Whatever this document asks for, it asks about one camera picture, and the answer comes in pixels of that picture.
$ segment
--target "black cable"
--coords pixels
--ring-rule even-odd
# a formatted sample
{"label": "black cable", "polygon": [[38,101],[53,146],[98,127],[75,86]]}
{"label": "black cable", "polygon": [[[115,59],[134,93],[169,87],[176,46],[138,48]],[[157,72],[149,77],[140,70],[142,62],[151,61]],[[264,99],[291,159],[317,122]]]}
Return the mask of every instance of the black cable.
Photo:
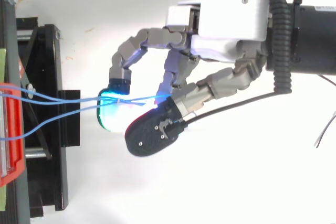
{"label": "black cable", "polygon": [[291,12],[286,0],[269,0],[269,10],[273,15],[274,92],[290,94],[292,92],[290,73]]}
{"label": "black cable", "polygon": [[332,80],[328,79],[327,77],[325,77],[325,76],[319,76],[319,77],[321,77],[323,80],[326,80],[327,82],[331,83],[332,85],[334,85],[336,87],[336,83],[333,82]]}
{"label": "black cable", "polygon": [[322,138],[323,138],[324,134],[326,133],[326,131],[327,131],[327,129],[329,128],[330,124],[335,120],[335,118],[336,118],[336,115],[334,115],[334,116],[330,119],[329,123],[326,125],[326,127],[325,127],[324,130],[322,131],[321,135],[317,138],[317,140],[316,140],[316,142],[315,142],[315,146],[316,146],[316,148],[318,148],[318,147],[320,146],[320,143],[321,143],[321,141],[322,141]]}
{"label": "black cable", "polygon": [[278,95],[278,94],[274,93],[274,92],[269,93],[269,94],[263,94],[263,95],[260,95],[258,97],[254,97],[254,98],[242,101],[242,102],[237,102],[235,104],[231,104],[231,105],[228,105],[228,106],[225,106],[225,107],[221,107],[221,108],[218,108],[218,109],[215,109],[215,110],[211,110],[209,112],[206,112],[202,115],[196,116],[196,117],[186,121],[186,123],[191,124],[191,123],[194,123],[194,122],[196,122],[200,119],[206,118],[208,116],[211,116],[211,115],[223,112],[223,111],[227,111],[227,110],[230,110],[230,109],[234,109],[234,108],[237,108],[237,107],[240,107],[240,106],[252,103],[252,102],[256,102],[256,101],[259,101],[259,100],[262,100],[262,99],[266,99],[266,98],[269,98],[269,97],[275,97],[276,95]]}

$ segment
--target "glowing fingertip sensor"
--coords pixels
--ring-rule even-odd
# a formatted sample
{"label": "glowing fingertip sensor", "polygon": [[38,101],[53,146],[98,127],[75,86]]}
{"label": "glowing fingertip sensor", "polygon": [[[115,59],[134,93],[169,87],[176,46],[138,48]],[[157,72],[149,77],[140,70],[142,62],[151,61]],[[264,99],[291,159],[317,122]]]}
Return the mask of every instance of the glowing fingertip sensor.
{"label": "glowing fingertip sensor", "polygon": [[132,101],[131,95],[116,94],[108,89],[102,90],[99,96],[104,100],[98,101],[98,105],[101,105],[97,108],[98,122],[110,132],[125,132],[136,118],[156,108],[155,97]]}

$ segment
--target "blue wire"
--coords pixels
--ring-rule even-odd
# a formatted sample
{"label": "blue wire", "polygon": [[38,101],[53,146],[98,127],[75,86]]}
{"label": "blue wire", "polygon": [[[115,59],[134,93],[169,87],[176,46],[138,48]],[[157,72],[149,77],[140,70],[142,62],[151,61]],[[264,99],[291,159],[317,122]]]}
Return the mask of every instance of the blue wire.
{"label": "blue wire", "polygon": [[[148,100],[148,99],[155,99],[155,98],[169,97],[170,96],[170,94],[154,95],[154,96],[151,96],[151,97],[136,98],[136,99],[131,99],[131,100],[124,100],[124,99],[114,98],[114,97],[109,97],[109,96],[100,96],[100,97],[96,97],[96,98],[86,98],[86,99],[77,99],[77,100],[64,100],[64,99],[49,97],[47,95],[44,95],[44,94],[41,94],[41,93],[37,93],[37,92],[34,92],[34,91],[30,91],[30,90],[27,90],[27,89],[19,88],[19,87],[16,87],[16,86],[0,85],[0,89],[19,90],[21,92],[25,92],[25,93],[28,93],[28,94],[33,94],[33,95],[35,95],[37,97],[41,97],[41,98],[44,98],[44,99],[47,99],[47,100],[58,101],[58,102],[65,102],[65,103],[67,103],[67,102],[68,103],[77,103],[77,102],[88,102],[88,101],[109,101],[109,100],[114,101],[115,99],[118,99],[119,101],[121,101],[123,103],[135,104],[135,103],[132,103],[132,101],[141,101],[141,100]],[[56,104],[62,104],[62,103],[41,104],[41,105],[56,105]]]}
{"label": "blue wire", "polygon": [[40,94],[40,93],[37,93],[37,92],[34,92],[34,91],[30,91],[30,90],[27,90],[27,89],[23,89],[23,88],[19,88],[17,86],[10,86],[10,85],[0,85],[0,89],[14,89],[14,90],[19,90],[21,92],[25,92],[27,94],[33,94],[33,95],[36,95],[37,97],[41,97],[41,98],[44,98],[44,99],[47,99],[47,100],[50,100],[50,101],[57,101],[57,102],[60,102],[60,101],[66,101],[64,99],[59,99],[59,98],[53,98],[53,97],[49,97],[47,95],[44,95],[44,94]]}
{"label": "blue wire", "polygon": [[[38,104],[38,105],[59,105],[59,104],[68,104],[68,103],[81,103],[81,102],[90,102],[90,101],[113,101],[115,103],[118,102],[119,99],[117,98],[104,98],[104,97],[95,97],[95,98],[85,98],[85,99],[76,99],[76,100],[64,100],[64,101],[59,101],[59,102],[41,102],[41,101],[36,101],[36,100],[31,100],[31,99],[26,99],[22,97],[18,97],[16,95],[12,94],[6,94],[6,93],[0,93],[0,97],[8,97],[16,100],[20,100],[23,102],[29,102],[33,104]],[[139,106],[145,105],[145,103],[140,103],[140,102],[132,102],[128,100],[120,100],[122,103],[127,103],[127,104],[135,104]]]}
{"label": "blue wire", "polygon": [[131,100],[124,100],[124,99],[120,99],[120,98],[114,98],[114,97],[109,97],[109,96],[106,96],[106,97],[102,96],[102,97],[96,97],[96,98],[86,98],[86,99],[76,99],[76,100],[64,100],[64,99],[49,97],[47,95],[40,94],[40,93],[37,93],[37,92],[34,92],[34,91],[29,91],[27,89],[19,88],[19,87],[16,87],[16,86],[0,85],[0,89],[19,90],[21,92],[33,94],[33,95],[36,95],[37,97],[41,97],[41,98],[53,101],[53,102],[42,102],[42,101],[36,101],[36,100],[31,100],[31,99],[26,99],[26,98],[18,97],[16,95],[0,93],[0,97],[1,96],[2,97],[8,97],[8,98],[17,99],[17,100],[20,100],[20,101],[23,101],[23,102],[29,102],[29,103],[39,104],[39,105],[58,105],[58,104],[66,104],[66,103],[89,102],[89,101],[112,101],[111,103],[101,104],[101,105],[96,105],[96,106],[91,106],[91,107],[87,107],[87,108],[84,108],[84,109],[71,111],[71,112],[68,112],[68,113],[56,116],[54,118],[51,118],[51,119],[48,119],[48,120],[44,121],[43,123],[39,124],[34,129],[32,129],[31,131],[25,133],[24,135],[16,136],[16,137],[0,138],[0,141],[14,141],[14,140],[18,140],[18,139],[21,139],[21,138],[25,138],[25,137],[33,134],[35,131],[37,131],[39,128],[41,128],[42,126],[46,125],[47,123],[50,123],[52,121],[64,118],[64,117],[69,116],[69,115],[80,113],[82,111],[86,111],[86,110],[90,110],[90,109],[97,109],[97,108],[100,108],[100,107],[103,107],[103,106],[108,106],[108,105],[115,104],[117,102],[122,102],[122,103],[128,103],[128,104],[134,104],[134,105],[140,105],[140,106],[142,106],[142,105],[145,105],[145,103],[134,102],[134,101],[141,101],[141,100],[148,100],[148,99],[155,99],[155,98],[169,97],[170,96],[170,94],[168,94],[168,95],[154,95],[154,96],[151,96],[151,97],[136,98],[136,99],[131,99]]}
{"label": "blue wire", "polygon": [[25,138],[31,134],[33,134],[35,131],[37,131],[39,128],[41,128],[42,126],[46,125],[47,123],[50,123],[52,121],[55,121],[55,120],[58,120],[58,119],[61,119],[61,118],[64,118],[66,116],[69,116],[69,115],[73,115],[73,114],[77,114],[77,113],[80,113],[80,112],[83,112],[85,110],[91,110],[91,109],[97,109],[97,108],[100,108],[100,107],[103,107],[103,106],[109,106],[109,105],[112,105],[114,104],[114,102],[112,103],[107,103],[107,104],[103,104],[103,105],[96,105],[96,106],[91,106],[91,107],[87,107],[87,108],[84,108],[84,109],[80,109],[80,110],[75,110],[75,111],[71,111],[71,112],[68,112],[68,113],[65,113],[63,115],[58,115],[54,118],[50,118],[46,121],[44,121],[43,123],[39,124],[38,126],[36,126],[35,128],[33,128],[31,131],[21,135],[21,136],[16,136],[16,137],[6,137],[6,138],[0,138],[0,141],[14,141],[14,140],[18,140],[18,139],[21,139],[21,138]]}

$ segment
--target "white background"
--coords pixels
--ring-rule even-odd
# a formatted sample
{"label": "white background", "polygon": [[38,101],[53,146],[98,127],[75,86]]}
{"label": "white background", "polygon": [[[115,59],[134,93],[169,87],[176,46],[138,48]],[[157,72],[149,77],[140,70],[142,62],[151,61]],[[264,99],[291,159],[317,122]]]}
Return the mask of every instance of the white background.
{"label": "white background", "polygon": [[[186,0],[20,0],[17,16],[61,29],[64,89],[92,97],[107,86],[117,47],[141,28],[162,27],[178,1]],[[165,55],[151,50],[132,68],[132,93],[156,93]],[[189,81],[222,67],[202,63]],[[249,90],[204,111],[269,92],[272,84],[272,73],[263,72]],[[147,158],[132,156],[122,134],[103,130],[95,111],[84,112],[81,146],[67,149],[70,204],[63,212],[47,207],[32,223],[335,223],[336,126],[313,147],[335,97],[322,79],[295,74],[293,94],[197,122]]]}

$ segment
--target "black metal frame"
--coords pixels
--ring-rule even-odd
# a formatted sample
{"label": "black metal frame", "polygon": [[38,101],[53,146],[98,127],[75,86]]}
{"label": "black metal frame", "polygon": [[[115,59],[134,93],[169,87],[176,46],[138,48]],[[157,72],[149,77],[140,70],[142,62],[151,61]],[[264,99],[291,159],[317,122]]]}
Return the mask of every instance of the black metal frame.
{"label": "black metal frame", "polygon": [[[21,27],[19,20],[17,21],[18,30],[27,28],[33,30],[31,38],[29,41],[19,41],[18,47],[29,83],[39,92],[51,97],[79,99],[79,90],[62,90],[58,28],[54,25]],[[25,105],[25,131],[44,120],[77,109],[80,109],[79,104],[48,107]],[[27,160],[31,217],[43,216],[43,206],[55,205],[56,211],[67,207],[65,147],[79,146],[79,122],[79,114],[71,115],[44,126],[37,134],[26,138],[26,148],[42,146],[47,157]]]}
{"label": "black metal frame", "polygon": [[[30,40],[18,42],[17,30],[33,30]],[[0,0],[0,48],[7,49],[6,82],[23,88],[30,83],[38,92],[55,98],[80,98],[79,90],[62,90],[58,32],[54,25],[38,27],[37,18],[15,19],[14,5]],[[19,59],[25,69],[21,76]],[[46,119],[79,108],[79,104],[37,106],[23,103],[25,132]],[[27,159],[27,169],[7,185],[6,211],[0,212],[1,224],[28,224],[30,218],[43,216],[43,206],[55,205],[56,211],[67,207],[65,148],[79,146],[79,124],[80,115],[75,114],[49,123],[25,139],[26,149],[42,147],[46,157]]]}

